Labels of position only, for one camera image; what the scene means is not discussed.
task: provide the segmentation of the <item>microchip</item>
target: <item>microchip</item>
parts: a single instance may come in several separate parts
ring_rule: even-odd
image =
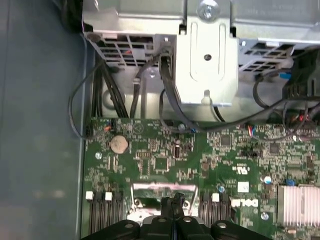
[[[210,164],[209,163],[206,163],[206,162],[202,163],[202,170],[203,171],[208,171],[209,168],[210,168]]]
[[[156,170],[167,170],[168,166],[167,166],[167,159],[166,158],[157,158],[155,160],[155,166],[154,168]]]
[[[94,195],[94,200],[102,200],[102,192],[96,192]]]
[[[221,145],[222,146],[230,146],[231,145],[231,136],[230,135],[222,135],[221,136]]]
[[[306,167],[308,169],[313,169],[315,164],[312,162],[311,156],[306,156]]]
[[[270,143],[269,146],[269,153],[270,154],[279,154],[280,152],[280,144],[279,143]]]

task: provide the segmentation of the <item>silver heatsink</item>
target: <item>silver heatsink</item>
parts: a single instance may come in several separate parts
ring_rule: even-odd
[[[285,227],[320,227],[320,188],[279,186],[277,222]]]

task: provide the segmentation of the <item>screw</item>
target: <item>screw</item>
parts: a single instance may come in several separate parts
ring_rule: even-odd
[[[261,213],[261,219],[267,221],[269,219],[269,215],[266,212]]]
[[[155,71],[151,70],[149,76],[153,79],[156,76]]]
[[[191,222],[191,218],[186,216],[183,221],[185,221],[186,223],[190,223]]]
[[[102,159],[102,153],[99,152],[99,151],[97,151],[97,152],[95,153],[95,158],[98,159],[98,160]]]
[[[220,13],[220,8],[214,0],[202,0],[197,9],[197,14],[200,19],[205,22],[213,22]]]
[[[207,5],[207,6],[205,7],[204,11],[203,11],[203,16],[204,16],[204,18],[206,18],[206,19],[211,19],[211,18],[212,18],[212,15],[213,15],[212,12],[213,12],[213,11],[212,11],[212,6]]]
[[[227,227],[227,224],[225,224],[224,222],[219,222],[217,226],[221,229],[225,229]]]
[[[183,132],[184,130],[186,130],[186,126],[183,123],[181,123],[181,124],[178,125],[178,130],[180,132]]]

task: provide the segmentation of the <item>ventilation holes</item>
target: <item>ventilation holes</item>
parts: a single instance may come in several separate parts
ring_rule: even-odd
[[[118,35],[104,38],[96,45],[107,62],[119,66],[143,66],[155,54],[153,36]]]
[[[264,70],[272,70],[276,68],[277,62],[272,61],[256,61],[250,65],[248,65],[244,70],[244,72],[254,72],[260,73]]]

